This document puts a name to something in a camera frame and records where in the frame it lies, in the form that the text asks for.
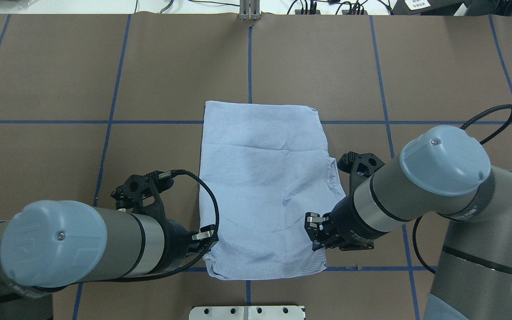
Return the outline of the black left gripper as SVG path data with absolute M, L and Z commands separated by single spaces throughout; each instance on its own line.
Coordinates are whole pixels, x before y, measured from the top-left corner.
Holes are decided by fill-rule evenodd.
M 174 272 L 182 263 L 197 253 L 198 242 L 219 241 L 216 224 L 198 232 L 188 231 L 165 214 L 161 193 L 173 186 L 176 172 L 150 172 L 144 176 L 132 175 L 110 196 L 116 209 L 128 209 L 140 227 L 142 247 L 130 275 L 160 275 Z

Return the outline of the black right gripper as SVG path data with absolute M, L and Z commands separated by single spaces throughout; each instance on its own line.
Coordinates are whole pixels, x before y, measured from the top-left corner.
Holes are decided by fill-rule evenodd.
M 354 193 L 368 180 L 384 162 L 372 153 L 349 151 L 337 161 L 337 168 L 349 175 L 349 193 L 339 201 L 331 212 L 320 215 L 305 213 L 305 228 L 309 228 L 312 250 L 339 249 L 359 251 L 374 249 L 374 240 L 384 233 L 375 230 L 358 214 L 354 204 Z

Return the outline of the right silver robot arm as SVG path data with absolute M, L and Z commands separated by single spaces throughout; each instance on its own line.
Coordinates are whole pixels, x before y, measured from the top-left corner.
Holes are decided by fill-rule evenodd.
M 366 249 L 426 213 L 449 221 L 425 320 L 512 320 L 512 171 L 492 166 L 463 129 L 440 125 L 397 158 L 350 152 L 337 167 L 349 194 L 329 213 L 308 212 L 313 250 Z

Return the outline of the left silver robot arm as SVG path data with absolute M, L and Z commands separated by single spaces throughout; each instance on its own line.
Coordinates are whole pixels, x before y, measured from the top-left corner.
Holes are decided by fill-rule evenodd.
M 189 176 L 209 195 L 215 221 L 189 231 L 166 217 L 161 194 Z M 0 221 L 0 320 L 52 320 L 53 294 L 86 282 L 142 282 L 195 265 L 218 241 L 219 206 L 187 170 L 132 175 L 115 209 L 41 200 Z

